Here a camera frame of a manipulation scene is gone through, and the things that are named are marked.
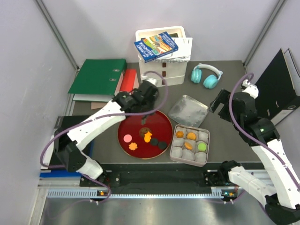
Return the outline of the silver tin lid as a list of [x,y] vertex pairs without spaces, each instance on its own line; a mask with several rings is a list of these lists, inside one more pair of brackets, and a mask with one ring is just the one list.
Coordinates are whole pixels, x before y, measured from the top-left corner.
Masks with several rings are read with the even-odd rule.
[[188,95],[183,95],[171,108],[168,116],[178,124],[198,128],[208,112],[207,105]]

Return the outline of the orange flower cookie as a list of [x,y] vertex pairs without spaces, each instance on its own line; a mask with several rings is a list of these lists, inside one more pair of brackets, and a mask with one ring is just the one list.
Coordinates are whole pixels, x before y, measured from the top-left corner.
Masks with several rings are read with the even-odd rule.
[[138,148],[138,146],[135,142],[132,142],[132,143],[129,144],[128,148],[130,150],[136,150]]

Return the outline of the yellow round biscuit cookie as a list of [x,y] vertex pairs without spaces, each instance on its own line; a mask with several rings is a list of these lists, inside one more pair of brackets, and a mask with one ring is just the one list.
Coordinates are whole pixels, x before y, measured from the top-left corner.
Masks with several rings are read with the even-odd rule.
[[184,137],[184,132],[183,131],[177,131],[175,135],[176,135],[177,138],[183,138]]

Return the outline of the green round cookie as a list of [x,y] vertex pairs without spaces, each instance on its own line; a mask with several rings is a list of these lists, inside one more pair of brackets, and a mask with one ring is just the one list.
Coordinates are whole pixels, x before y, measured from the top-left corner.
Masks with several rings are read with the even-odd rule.
[[200,142],[198,145],[197,145],[197,149],[198,151],[201,151],[201,152],[205,152],[207,150],[208,146],[206,143],[204,142]]

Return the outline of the orange round cookie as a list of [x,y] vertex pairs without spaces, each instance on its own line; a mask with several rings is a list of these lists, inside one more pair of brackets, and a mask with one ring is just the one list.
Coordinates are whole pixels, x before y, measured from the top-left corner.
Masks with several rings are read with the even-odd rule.
[[187,139],[196,140],[196,134],[193,133],[193,132],[188,133],[187,134]]

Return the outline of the yellow round sandwich cookie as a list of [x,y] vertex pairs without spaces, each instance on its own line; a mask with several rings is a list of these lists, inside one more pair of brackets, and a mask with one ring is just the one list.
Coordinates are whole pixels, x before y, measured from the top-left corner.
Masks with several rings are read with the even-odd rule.
[[192,150],[193,149],[193,146],[192,144],[188,143],[188,142],[184,142],[184,147],[188,150]]

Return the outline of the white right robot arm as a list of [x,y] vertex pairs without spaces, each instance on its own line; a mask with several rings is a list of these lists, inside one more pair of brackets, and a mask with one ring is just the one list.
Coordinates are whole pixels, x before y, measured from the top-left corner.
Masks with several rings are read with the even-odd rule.
[[210,111],[224,105],[218,115],[233,124],[259,157],[273,185],[265,184],[234,160],[220,165],[218,179],[223,185],[238,185],[252,195],[275,224],[289,225],[300,220],[300,180],[286,157],[274,124],[257,115],[257,96],[258,89],[253,85],[237,93],[222,89],[211,102]]

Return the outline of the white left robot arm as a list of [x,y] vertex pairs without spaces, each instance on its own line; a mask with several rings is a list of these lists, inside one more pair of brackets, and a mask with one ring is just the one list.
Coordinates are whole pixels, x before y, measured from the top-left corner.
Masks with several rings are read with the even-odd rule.
[[90,177],[96,186],[103,185],[106,182],[103,168],[83,150],[109,127],[125,120],[128,113],[141,115],[153,110],[159,95],[156,83],[156,79],[148,78],[132,92],[119,92],[102,109],[84,120],[82,126],[63,134],[54,146],[54,153],[66,170]]

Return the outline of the red folder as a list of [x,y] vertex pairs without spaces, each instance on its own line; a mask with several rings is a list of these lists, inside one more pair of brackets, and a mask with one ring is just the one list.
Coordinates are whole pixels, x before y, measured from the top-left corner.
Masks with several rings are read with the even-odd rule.
[[127,69],[120,87],[120,92],[130,92],[135,88],[138,88],[139,82],[137,72],[135,69]]

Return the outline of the white stacked storage box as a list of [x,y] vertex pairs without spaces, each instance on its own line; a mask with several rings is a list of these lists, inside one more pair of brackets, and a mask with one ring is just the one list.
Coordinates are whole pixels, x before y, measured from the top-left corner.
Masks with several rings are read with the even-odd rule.
[[[143,29],[135,32],[136,40],[140,40],[141,38],[146,38],[149,36],[153,36],[159,33],[166,31],[169,35],[175,34],[179,38],[184,38],[186,36],[184,28],[182,26],[171,26],[171,27],[162,27],[162,28],[153,28],[153,29]],[[187,63],[186,62],[160,62],[160,61],[152,61],[148,63],[144,63],[141,59],[138,61],[140,74],[144,74],[147,71],[153,70],[160,73],[165,82],[161,80],[155,74],[147,74],[149,78],[157,79],[157,86],[162,87],[165,84],[179,85],[184,83]]]

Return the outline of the orange fish cookie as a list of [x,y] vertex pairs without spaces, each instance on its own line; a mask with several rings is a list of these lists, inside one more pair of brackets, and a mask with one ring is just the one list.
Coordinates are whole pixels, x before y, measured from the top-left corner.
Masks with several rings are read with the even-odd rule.
[[152,136],[152,133],[151,132],[147,132],[147,133],[145,133],[144,134],[144,141],[146,142],[146,143],[149,143],[150,141],[151,141],[151,136]]

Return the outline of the pink round cookie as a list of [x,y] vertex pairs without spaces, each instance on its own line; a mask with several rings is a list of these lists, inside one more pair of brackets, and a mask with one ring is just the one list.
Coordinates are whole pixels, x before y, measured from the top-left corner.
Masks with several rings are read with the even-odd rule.
[[124,135],[123,141],[126,143],[130,143],[132,141],[132,136],[129,134]]

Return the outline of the teal cat-ear headphones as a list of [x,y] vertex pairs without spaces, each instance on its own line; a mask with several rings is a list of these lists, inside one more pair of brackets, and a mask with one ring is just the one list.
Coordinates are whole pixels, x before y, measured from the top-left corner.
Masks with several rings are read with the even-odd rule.
[[223,75],[223,71],[218,70],[216,67],[208,64],[199,63],[197,66],[193,68],[191,73],[191,81],[193,83],[198,84],[202,78],[201,69],[207,69],[215,73],[215,75],[209,75],[203,82],[203,85],[207,89],[213,89],[218,84],[221,76]]

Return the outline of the red round lacquer tray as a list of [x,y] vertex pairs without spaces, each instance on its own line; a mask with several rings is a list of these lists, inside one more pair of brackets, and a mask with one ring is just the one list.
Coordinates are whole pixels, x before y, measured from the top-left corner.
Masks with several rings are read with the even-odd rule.
[[[161,111],[156,111],[149,116],[145,122],[142,122],[142,116],[133,116],[122,121],[118,128],[118,141],[125,153],[139,159],[152,159],[162,155],[166,150],[160,150],[158,146],[152,146],[144,141],[144,134],[151,132],[151,138],[157,138],[158,142],[166,142],[167,148],[170,146],[173,138],[173,127],[168,117]],[[123,141],[124,135],[132,136],[132,141],[126,143]],[[130,150],[130,143],[136,143],[138,148]]]

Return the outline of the black sandwich cookie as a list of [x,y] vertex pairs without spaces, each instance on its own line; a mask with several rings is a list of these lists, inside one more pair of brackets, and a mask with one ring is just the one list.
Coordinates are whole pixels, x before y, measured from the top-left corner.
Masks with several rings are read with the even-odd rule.
[[157,146],[157,145],[158,145],[158,139],[157,139],[157,138],[151,138],[150,144],[151,144],[152,146]]
[[167,143],[166,142],[159,142],[158,145],[160,150],[165,150],[167,148]]

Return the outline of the brown cardboard folder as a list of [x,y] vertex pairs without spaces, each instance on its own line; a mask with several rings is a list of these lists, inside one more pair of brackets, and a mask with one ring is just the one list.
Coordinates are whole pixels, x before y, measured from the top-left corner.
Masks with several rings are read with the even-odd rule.
[[103,108],[106,104],[107,102],[91,102],[91,109],[92,110],[100,109]]

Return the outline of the blue picture book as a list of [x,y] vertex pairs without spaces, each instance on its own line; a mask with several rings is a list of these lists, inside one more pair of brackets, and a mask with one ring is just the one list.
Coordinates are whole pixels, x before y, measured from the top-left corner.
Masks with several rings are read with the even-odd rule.
[[134,42],[140,61],[148,63],[178,51],[179,47],[165,31]]

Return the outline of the white booklet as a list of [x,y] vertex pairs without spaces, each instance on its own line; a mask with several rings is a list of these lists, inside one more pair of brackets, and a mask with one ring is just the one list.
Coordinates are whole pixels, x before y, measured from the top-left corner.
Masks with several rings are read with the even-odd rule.
[[192,37],[173,37],[173,41],[177,44],[178,50],[172,52],[159,60],[166,62],[188,62],[191,59]]

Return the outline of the pink cookie tin box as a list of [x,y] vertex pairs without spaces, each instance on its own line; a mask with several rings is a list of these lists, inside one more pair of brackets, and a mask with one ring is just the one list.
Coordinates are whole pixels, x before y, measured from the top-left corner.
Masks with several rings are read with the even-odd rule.
[[[177,138],[176,132],[183,131],[184,137]],[[187,134],[193,132],[196,134],[196,140],[187,139]],[[192,144],[193,149],[188,150],[184,147],[184,142]],[[198,151],[197,145],[206,143],[208,148],[205,152]],[[189,127],[184,125],[176,125],[173,133],[173,140],[170,148],[170,159],[175,162],[185,163],[203,167],[208,162],[208,154],[210,149],[210,132],[206,129]]]

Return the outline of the black notebook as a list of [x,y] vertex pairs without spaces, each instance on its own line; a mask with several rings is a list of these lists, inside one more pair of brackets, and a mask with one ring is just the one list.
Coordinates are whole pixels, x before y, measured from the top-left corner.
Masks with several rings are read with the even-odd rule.
[[[57,118],[56,124],[54,126],[54,135],[58,134],[59,132],[72,127],[84,120],[86,120],[89,116],[88,115],[79,115],[79,116],[60,116]],[[51,145],[50,148],[46,151],[44,156],[44,163],[47,166],[54,166],[54,165],[61,165],[60,160],[54,153],[54,150],[59,146],[60,141],[55,140]]]

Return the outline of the blue folder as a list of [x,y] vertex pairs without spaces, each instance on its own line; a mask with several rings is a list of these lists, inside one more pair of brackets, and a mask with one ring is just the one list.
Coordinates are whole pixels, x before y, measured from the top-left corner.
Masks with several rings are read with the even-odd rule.
[[40,178],[68,178],[68,177],[81,177],[80,173],[77,172],[67,172],[67,171],[50,171],[41,172]]

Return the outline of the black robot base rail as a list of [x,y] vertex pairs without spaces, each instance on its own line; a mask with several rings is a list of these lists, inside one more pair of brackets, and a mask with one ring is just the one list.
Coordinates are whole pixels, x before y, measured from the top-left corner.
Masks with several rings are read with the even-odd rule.
[[98,181],[113,194],[207,194],[211,187],[232,187],[218,181],[220,163],[203,167],[181,163],[102,164]]

